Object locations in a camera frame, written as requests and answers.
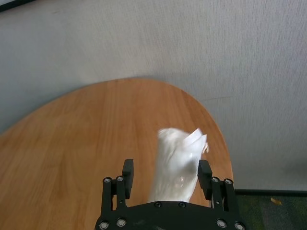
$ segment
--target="bolt head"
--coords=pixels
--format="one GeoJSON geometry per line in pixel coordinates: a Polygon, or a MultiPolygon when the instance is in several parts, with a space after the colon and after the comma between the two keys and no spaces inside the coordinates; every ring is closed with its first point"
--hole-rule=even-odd
{"type": "Polygon", "coordinates": [[[180,202],[180,203],[179,203],[179,207],[186,207],[186,203],[180,202]]]}
{"type": "Polygon", "coordinates": [[[99,224],[99,228],[101,230],[107,229],[109,227],[109,223],[108,222],[102,222],[101,224],[99,224]]]}
{"type": "Polygon", "coordinates": [[[237,230],[245,230],[245,227],[243,226],[243,224],[235,224],[235,228],[237,229],[237,230]]]}
{"type": "Polygon", "coordinates": [[[161,202],[158,201],[158,202],[155,202],[154,206],[155,206],[155,207],[161,207],[162,204],[161,204],[161,202]]]}
{"type": "Polygon", "coordinates": [[[225,221],[219,219],[217,222],[216,222],[217,226],[219,226],[220,228],[224,229],[227,227],[227,224],[225,221]]]}
{"type": "Polygon", "coordinates": [[[225,180],[226,184],[232,184],[231,180],[225,180]]]}
{"type": "Polygon", "coordinates": [[[125,219],[119,219],[116,223],[117,226],[119,227],[124,227],[126,225],[126,220],[125,219]]]}

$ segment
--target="screw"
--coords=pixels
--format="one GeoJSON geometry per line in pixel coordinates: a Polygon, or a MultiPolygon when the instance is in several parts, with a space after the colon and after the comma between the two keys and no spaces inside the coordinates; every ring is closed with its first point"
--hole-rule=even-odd
{"type": "Polygon", "coordinates": [[[228,180],[228,179],[226,179],[225,182],[226,182],[227,184],[232,184],[231,180],[228,180]]]}
{"type": "Polygon", "coordinates": [[[124,219],[118,219],[116,225],[119,226],[119,227],[124,227],[126,225],[126,220],[124,219]]]}
{"type": "Polygon", "coordinates": [[[154,204],[155,207],[161,207],[161,205],[162,205],[161,202],[155,202],[154,204]]]}
{"type": "Polygon", "coordinates": [[[243,224],[235,224],[235,228],[237,229],[237,230],[245,230],[245,228],[244,228],[244,226],[243,226],[243,224]]]}
{"type": "Polygon", "coordinates": [[[179,207],[186,207],[186,203],[184,203],[184,202],[180,202],[178,205],[179,205],[179,207]]]}
{"type": "Polygon", "coordinates": [[[212,181],[213,181],[213,182],[219,182],[219,179],[217,179],[216,177],[213,177],[213,178],[212,178],[212,181]]]}
{"type": "Polygon", "coordinates": [[[108,222],[102,222],[99,224],[99,228],[101,230],[107,229],[109,227],[109,223],[108,222]]]}
{"type": "Polygon", "coordinates": [[[226,228],[227,225],[226,225],[226,222],[219,219],[217,222],[216,222],[217,226],[221,227],[222,229],[226,228]]]}

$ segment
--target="oval table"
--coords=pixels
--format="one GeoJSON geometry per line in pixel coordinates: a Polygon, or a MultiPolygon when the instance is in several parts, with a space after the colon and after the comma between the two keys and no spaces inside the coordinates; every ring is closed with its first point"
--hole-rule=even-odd
{"type": "MultiPolygon", "coordinates": [[[[0,229],[92,230],[102,180],[134,159],[128,206],[146,203],[157,132],[208,134],[213,175],[233,178],[223,136],[206,109],[172,85],[147,79],[102,82],[34,111],[0,137],[0,229]]],[[[191,203],[208,205],[197,183],[191,203]]]]}

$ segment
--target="black metal bracket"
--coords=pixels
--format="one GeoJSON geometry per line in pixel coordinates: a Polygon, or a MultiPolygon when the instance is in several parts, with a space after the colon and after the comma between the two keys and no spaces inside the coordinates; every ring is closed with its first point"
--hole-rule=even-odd
{"type": "Polygon", "coordinates": [[[248,230],[239,215],[233,181],[212,177],[207,161],[200,160],[198,180],[211,207],[186,202],[157,201],[133,207],[126,206],[133,182],[133,160],[125,160],[122,175],[103,180],[101,213],[95,230],[248,230]],[[113,196],[117,208],[113,210],[113,196]]]}

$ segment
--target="baseboard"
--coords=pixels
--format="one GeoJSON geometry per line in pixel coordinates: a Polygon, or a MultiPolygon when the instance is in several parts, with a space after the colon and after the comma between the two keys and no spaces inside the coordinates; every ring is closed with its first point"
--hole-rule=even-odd
{"type": "Polygon", "coordinates": [[[262,189],[235,189],[236,195],[245,196],[306,196],[307,191],[296,190],[262,190],[262,189]]]}
{"type": "Polygon", "coordinates": [[[0,12],[9,10],[9,9],[17,7],[17,6],[24,5],[24,4],[31,2],[31,1],[35,1],[35,0],[14,0],[14,1],[11,1],[11,2],[5,3],[5,4],[0,6],[0,12]]]}

